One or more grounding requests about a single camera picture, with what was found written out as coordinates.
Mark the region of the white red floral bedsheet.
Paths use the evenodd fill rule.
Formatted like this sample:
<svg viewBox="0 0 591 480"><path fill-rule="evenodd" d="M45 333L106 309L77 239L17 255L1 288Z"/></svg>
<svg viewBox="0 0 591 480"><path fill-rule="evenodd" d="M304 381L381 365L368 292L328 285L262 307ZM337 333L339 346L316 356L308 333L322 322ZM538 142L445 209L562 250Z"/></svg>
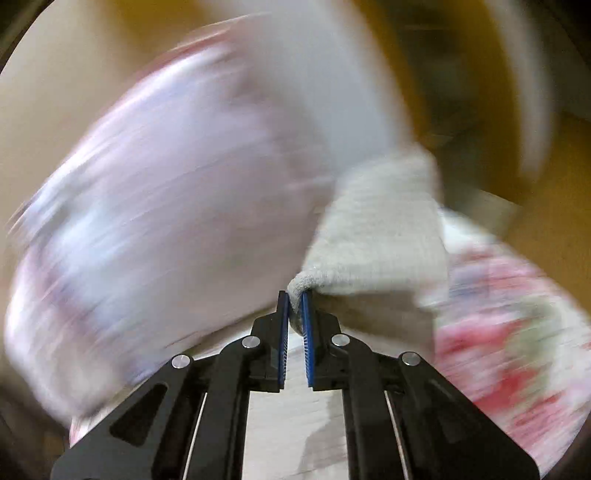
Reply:
<svg viewBox="0 0 591 480"><path fill-rule="evenodd" d="M418 354L533 458L537 479L588 478L589 319L490 234L452 213L444 225L451 292L436 321L434 359ZM218 354L253 322L211 354L190 357Z"/></svg>

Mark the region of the beige cable-knit sweater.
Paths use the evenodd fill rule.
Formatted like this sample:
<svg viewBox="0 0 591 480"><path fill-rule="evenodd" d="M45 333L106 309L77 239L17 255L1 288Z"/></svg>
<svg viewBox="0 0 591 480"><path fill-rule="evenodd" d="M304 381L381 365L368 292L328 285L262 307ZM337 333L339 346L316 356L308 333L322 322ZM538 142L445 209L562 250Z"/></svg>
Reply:
<svg viewBox="0 0 591 480"><path fill-rule="evenodd" d="M386 355L435 351L438 304L448 292L448 254L434 157L413 146L349 170L288 287L305 288L346 333ZM252 397L247 479L344 479L346 434L337 392L314 392L304 341L288 338L287 385Z"/></svg>

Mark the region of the pink floral left pillow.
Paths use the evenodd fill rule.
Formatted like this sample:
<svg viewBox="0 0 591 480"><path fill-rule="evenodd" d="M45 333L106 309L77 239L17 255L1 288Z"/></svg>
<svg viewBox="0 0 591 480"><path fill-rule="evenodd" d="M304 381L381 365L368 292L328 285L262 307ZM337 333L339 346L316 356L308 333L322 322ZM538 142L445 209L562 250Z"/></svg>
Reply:
<svg viewBox="0 0 591 480"><path fill-rule="evenodd" d="M6 351L68 421L270 304L332 180L228 35L169 52L14 215Z"/></svg>

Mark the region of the brown wooden headboard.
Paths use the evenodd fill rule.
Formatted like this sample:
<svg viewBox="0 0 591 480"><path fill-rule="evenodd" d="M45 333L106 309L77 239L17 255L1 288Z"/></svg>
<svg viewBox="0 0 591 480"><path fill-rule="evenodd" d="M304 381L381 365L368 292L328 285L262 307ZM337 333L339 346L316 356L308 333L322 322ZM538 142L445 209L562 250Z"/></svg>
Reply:
<svg viewBox="0 0 591 480"><path fill-rule="evenodd" d="M446 205L590 301L590 73L552 1L360 1Z"/></svg>

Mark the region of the pink lavender-print right pillow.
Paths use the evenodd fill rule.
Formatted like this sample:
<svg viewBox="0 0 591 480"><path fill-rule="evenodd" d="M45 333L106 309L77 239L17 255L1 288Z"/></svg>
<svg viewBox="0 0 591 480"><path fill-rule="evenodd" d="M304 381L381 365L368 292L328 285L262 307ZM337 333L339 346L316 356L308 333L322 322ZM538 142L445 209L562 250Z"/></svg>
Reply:
<svg viewBox="0 0 591 480"><path fill-rule="evenodd" d="M412 146L398 81L349 1L207 1L215 20L242 17L263 84L297 112L337 172Z"/></svg>

